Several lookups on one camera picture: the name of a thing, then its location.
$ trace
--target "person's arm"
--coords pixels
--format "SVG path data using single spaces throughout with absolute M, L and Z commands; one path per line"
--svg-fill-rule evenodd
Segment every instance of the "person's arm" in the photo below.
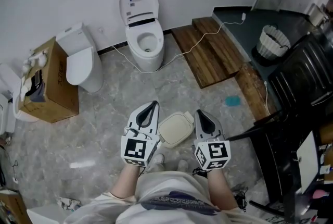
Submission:
M 119 178 L 111 189 L 111 193 L 120 199 L 130 197 L 135 194 L 137 179 L 139 176 L 140 167 L 130 164 L 125 164 Z
M 222 169 L 213 169 L 207 173 L 210 201 L 221 210 L 238 207 L 233 193 L 223 175 Z

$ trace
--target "blue sponge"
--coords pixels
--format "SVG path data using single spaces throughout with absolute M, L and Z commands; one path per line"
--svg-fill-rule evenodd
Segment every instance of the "blue sponge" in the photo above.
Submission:
M 225 99 L 225 104 L 227 106 L 239 106 L 240 105 L 240 97 L 238 95 L 228 96 Z

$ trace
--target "marble floor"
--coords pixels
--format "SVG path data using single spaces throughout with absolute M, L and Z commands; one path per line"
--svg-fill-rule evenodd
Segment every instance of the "marble floor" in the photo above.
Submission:
M 120 49 L 133 61 L 128 46 Z M 165 36 L 164 62 L 180 50 L 172 35 Z M 1 166 L 8 186 L 19 189 L 27 208 L 55 203 L 59 196 L 81 200 L 84 204 L 108 190 L 124 163 L 120 158 L 120 136 L 130 113 L 148 101 L 160 104 L 160 120 L 176 111 L 193 114 L 201 108 L 220 120 L 226 137 L 249 129 L 254 118 L 235 79 L 201 90 L 180 57 L 156 73 L 142 74 L 116 51 L 101 55 L 104 84 L 91 94 L 79 90 L 80 114 L 54 124 L 17 122 L 12 144 L 7 148 L 13 171 L 1 152 Z M 240 106 L 228 107 L 224 101 L 239 95 Z M 159 149 L 166 157 L 166 168 L 174 169 L 179 159 L 198 166 L 191 152 L 194 135 L 173 148 Z M 247 197 L 267 202 L 260 167 L 249 140 L 231 143 L 232 159 L 225 168 L 231 187 L 249 187 Z M 77 167 L 78 163 L 90 164 Z

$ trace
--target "white basket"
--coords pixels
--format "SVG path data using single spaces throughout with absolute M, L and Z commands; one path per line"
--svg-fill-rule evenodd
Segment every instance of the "white basket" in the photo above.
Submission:
M 261 56 L 273 60 L 283 56 L 289 49 L 290 42 L 280 30 L 276 29 L 274 26 L 264 26 L 257 44 L 257 50 Z

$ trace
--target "white cable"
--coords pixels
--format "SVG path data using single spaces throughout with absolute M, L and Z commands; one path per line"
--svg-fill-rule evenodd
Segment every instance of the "white cable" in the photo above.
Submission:
M 145 71 L 141 71 L 141 70 L 140 70 L 136 65 L 134 65 L 134 64 L 133 64 L 133 63 L 132 63 L 132 62 L 131 62 L 131 61 L 130 61 L 125 55 L 124 55 L 124 54 L 120 53 L 120 52 L 118 51 L 117 48 L 115 48 L 113 45 L 111 45 L 111 47 L 113 47 L 113 48 L 114 48 L 119 54 L 121 54 L 122 56 L 124 56 L 124 57 L 126 58 L 126 60 L 127 60 L 128 62 L 130 62 L 130 63 L 133 65 L 133 67 L 135 67 L 140 73 L 143 73 L 143 74 L 150 74 L 150 73 L 155 73 L 155 72 L 161 70 L 162 68 L 166 67 L 166 66 L 167 66 L 168 64 L 170 64 L 172 61 L 174 61 L 177 57 L 190 53 L 190 52 L 192 51 L 192 49 L 193 49 L 194 47 L 196 47 L 196 46 L 198 45 L 198 43 L 200 43 L 200 42 L 202 41 L 202 39 L 203 39 L 203 37 L 205 37 L 205 35 L 207 35 L 207 34 L 218 34 L 218 33 L 220 32 L 220 29 L 221 29 L 222 25 L 224 25 L 224 24 L 230 24 L 230 25 L 231 25 L 231 24 L 237 24 L 237 25 L 242 25 L 243 23 L 244 23 L 244 19 L 242 20 L 241 23 L 237 23 L 237 22 L 232 22 L 232 23 L 229 23 L 229 22 L 223 22 L 223 23 L 220 25 L 218 31 L 216 31 L 216 32 L 206 32 L 206 33 L 201 37 L 201 39 L 200 39 L 195 45 L 192 46 L 192 48 L 191 48 L 188 52 L 185 52 L 185 53 L 181 53 L 181 54 L 175 55 L 175 56 L 171 59 L 171 61 L 169 61 L 169 62 L 166 63 L 164 66 L 160 67 L 158 70 L 153 71 L 153 72 L 145 72 Z
M 270 113 L 270 111 L 268 109 L 268 104 L 267 104 L 267 98 L 268 98 L 267 81 L 264 81 L 264 84 L 265 84 L 265 87 L 266 87 L 266 111 L 267 111 L 268 115 L 270 116 L 271 113 Z

